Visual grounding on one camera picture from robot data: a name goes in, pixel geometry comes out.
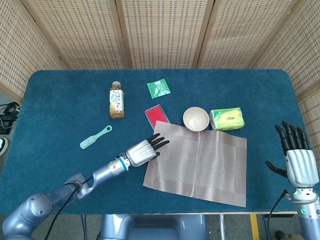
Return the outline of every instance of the robotic arm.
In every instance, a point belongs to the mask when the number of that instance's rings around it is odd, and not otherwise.
[[[296,187],[293,200],[287,193],[287,198],[296,204],[302,236],[305,240],[320,239],[320,199],[313,190],[319,182],[316,158],[309,149],[308,140],[304,131],[297,127],[282,122],[285,131],[278,125],[275,126],[279,133],[284,153],[286,170],[277,168],[266,161],[268,168]]]
[[[107,180],[117,177],[129,170],[130,166],[139,167],[160,155],[157,149],[169,143],[163,141],[157,133],[147,140],[121,153],[115,160],[92,173],[86,179],[83,173],[70,177],[66,183],[53,193],[37,193],[30,196],[3,222],[2,230],[5,240],[33,240],[32,232],[53,211],[63,208],[77,199],[87,197],[93,190]]]

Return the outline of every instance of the bottle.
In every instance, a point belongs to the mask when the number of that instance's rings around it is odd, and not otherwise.
[[[124,112],[124,91],[118,81],[112,83],[110,88],[110,107],[109,114],[112,119],[122,119],[125,116]]]

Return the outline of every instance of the woven screen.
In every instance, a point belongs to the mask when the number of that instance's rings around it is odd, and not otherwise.
[[[302,1],[256,68],[286,70],[296,94],[320,80],[320,1]]]
[[[17,102],[22,101],[31,74],[62,69],[42,36],[14,0],[0,1],[0,84]]]
[[[70,69],[122,69],[108,0],[24,0]]]
[[[319,22],[320,1],[302,1],[254,67],[287,71],[298,96],[314,92],[320,82]],[[304,98],[298,98],[300,108],[320,163],[320,91]]]
[[[191,68],[206,0],[123,0],[133,68]]]
[[[216,0],[198,68],[247,68],[291,0]]]

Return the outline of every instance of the white sneaker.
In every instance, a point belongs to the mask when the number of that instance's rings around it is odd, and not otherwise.
[[[8,139],[6,139],[5,137],[0,138],[0,156],[5,153],[5,151],[7,150],[8,144],[9,144]]]

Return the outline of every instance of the gray placemat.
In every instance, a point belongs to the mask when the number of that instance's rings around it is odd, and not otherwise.
[[[143,186],[212,202],[246,206],[247,139],[223,131],[192,132],[157,121],[170,143],[151,160]]]

